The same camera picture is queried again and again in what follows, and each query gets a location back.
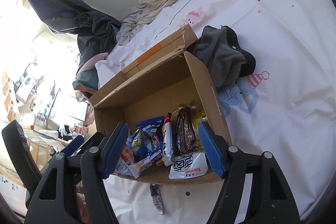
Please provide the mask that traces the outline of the brown cardboard box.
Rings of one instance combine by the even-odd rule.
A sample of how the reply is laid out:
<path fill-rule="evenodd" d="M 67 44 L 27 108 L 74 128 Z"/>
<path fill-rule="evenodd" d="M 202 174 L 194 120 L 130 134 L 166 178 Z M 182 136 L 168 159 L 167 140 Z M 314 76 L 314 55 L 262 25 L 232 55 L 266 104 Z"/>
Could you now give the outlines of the brown cardboard box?
<path fill-rule="evenodd" d="M 180 104 L 205 112 L 216 135 L 231 142 L 224 111 L 207 67 L 180 46 L 128 77 L 118 73 L 91 98 L 98 132 L 110 135 L 120 122 L 135 124 L 175 111 Z"/>

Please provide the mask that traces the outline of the black plastic bag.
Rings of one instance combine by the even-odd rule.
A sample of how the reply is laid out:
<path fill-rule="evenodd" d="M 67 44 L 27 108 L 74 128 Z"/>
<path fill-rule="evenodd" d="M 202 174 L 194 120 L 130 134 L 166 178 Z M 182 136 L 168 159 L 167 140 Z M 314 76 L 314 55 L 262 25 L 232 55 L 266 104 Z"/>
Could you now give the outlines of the black plastic bag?
<path fill-rule="evenodd" d="M 39 19 L 55 34 L 77 36 L 80 64 L 77 75 L 97 72 L 95 65 L 117 45 L 121 22 L 82 0 L 28 0 Z"/>

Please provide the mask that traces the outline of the yellow snack packet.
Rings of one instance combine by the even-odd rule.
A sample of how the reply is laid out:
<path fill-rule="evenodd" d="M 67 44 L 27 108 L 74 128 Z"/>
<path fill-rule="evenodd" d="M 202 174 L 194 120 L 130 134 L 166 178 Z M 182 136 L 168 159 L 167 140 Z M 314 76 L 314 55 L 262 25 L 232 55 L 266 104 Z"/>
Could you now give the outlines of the yellow snack packet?
<path fill-rule="evenodd" d="M 207 116 L 205 112 L 199 111 L 197 108 L 191 109 L 191 123 L 193 125 L 193 130 L 195 133 L 195 137 L 197 140 L 198 151 L 204 152 L 204 148 L 202 146 L 201 140 L 199 139 L 199 125 L 202 122 L 207 121 Z"/>

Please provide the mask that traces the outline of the grey crumpled cloth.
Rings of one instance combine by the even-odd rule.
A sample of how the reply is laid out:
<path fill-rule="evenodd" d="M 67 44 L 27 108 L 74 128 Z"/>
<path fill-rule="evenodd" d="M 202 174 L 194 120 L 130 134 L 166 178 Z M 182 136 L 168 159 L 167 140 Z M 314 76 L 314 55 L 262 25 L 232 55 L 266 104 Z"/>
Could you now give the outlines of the grey crumpled cloth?
<path fill-rule="evenodd" d="M 201 37 L 187 51 L 207 67 L 218 91 L 251 75 L 256 68 L 255 57 L 240 47 L 236 32 L 228 26 L 205 26 Z"/>

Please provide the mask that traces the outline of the blue white wafer packet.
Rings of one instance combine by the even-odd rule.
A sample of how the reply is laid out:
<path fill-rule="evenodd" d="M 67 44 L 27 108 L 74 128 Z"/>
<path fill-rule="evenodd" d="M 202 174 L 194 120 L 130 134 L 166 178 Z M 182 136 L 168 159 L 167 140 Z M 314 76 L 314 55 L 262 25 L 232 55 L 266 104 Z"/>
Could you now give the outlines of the blue white wafer packet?
<path fill-rule="evenodd" d="M 152 197 L 154 207 L 157 211 L 159 211 L 160 215 L 163 215 L 164 207 L 158 185 L 150 184 L 150 195 Z"/>

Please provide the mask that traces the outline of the blue chips bag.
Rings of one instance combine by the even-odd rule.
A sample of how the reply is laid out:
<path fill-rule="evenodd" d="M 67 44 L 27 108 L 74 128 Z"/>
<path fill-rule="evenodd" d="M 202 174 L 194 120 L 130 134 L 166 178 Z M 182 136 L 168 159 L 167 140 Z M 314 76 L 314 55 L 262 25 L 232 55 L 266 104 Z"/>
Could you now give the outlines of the blue chips bag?
<path fill-rule="evenodd" d="M 146 158 L 155 152 L 162 151 L 164 120 L 164 116 L 158 116 L 135 124 L 138 131 L 133 139 L 132 148 L 137 149 L 134 152 L 138 157 Z"/>

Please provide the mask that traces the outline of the wooden chair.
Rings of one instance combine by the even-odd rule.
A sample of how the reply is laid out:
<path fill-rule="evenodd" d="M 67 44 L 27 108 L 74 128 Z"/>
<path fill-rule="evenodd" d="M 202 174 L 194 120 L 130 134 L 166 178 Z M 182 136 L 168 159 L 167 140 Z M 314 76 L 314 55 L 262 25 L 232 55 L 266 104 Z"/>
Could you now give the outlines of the wooden chair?
<path fill-rule="evenodd" d="M 51 146 L 33 130 L 24 129 L 24 133 L 33 160 L 38 170 L 42 170 L 51 159 Z"/>

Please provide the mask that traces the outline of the white red long packet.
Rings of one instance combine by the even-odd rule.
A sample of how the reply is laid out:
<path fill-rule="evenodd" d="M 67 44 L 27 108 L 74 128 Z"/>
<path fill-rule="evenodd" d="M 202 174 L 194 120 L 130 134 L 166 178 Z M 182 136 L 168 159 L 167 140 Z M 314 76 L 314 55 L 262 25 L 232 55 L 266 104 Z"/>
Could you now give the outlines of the white red long packet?
<path fill-rule="evenodd" d="M 172 164 L 173 157 L 173 129 L 171 125 L 171 113 L 167 113 L 165 116 L 165 121 L 163 123 L 163 163 L 165 166 L 170 166 Z"/>

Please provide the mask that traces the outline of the teal orange pillow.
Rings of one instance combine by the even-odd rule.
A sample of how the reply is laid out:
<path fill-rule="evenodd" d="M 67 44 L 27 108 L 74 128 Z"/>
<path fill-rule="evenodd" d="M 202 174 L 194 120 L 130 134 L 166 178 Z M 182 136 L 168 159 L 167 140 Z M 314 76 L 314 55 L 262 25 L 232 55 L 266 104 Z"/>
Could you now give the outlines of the teal orange pillow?
<path fill-rule="evenodd" d="M 80 72 L 72 83 L 74 90 L 95 94 L 98 91 L 98 75 L 96 68 Z"/>

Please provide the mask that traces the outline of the white printed bed sheet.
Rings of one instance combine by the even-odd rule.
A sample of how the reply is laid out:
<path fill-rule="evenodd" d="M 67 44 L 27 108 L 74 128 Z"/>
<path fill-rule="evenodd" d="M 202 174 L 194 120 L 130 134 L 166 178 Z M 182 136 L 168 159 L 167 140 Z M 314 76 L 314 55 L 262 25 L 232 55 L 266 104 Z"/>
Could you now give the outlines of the white printed bed sheet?
<path fill-rule="evenodd" d="M 177 0 L 96 65 L 100 88 L 132 76 L 166 52 L 185 50 L 205 26 L 228 26 L 256 59 L 254 73 L 217 91 L 231 142 L 245 153 L 269 151 L 293 194 L 299 223 L 335 223 L 322 211 L 335 189 L 335 6 L 331 0 Z M 170 180 L 170 166 L 136 165 L 137 176 L 104 182 L 121 223 L 209 223 L 224 180 L 206 157 L 204 176 Z M 159 186 L 163 215 L 150 184 Z M 244 223 L 252 175 L 245 176 L 234 223 Z"/>

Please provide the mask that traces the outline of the white Tiantan snack packet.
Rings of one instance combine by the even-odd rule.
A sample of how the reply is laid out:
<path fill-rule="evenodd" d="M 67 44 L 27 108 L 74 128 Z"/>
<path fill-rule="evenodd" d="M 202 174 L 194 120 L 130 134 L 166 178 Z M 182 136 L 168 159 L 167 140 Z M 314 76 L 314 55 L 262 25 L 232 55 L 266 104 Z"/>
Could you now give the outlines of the white Tiantan snack packet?
<path fill-rule="evenodd" d="M 173 159 L 169 179 L 183 180 L 204 176 L 208 171 L 206 154 L 193 152 L 187 155 L 177 156 Z"/>

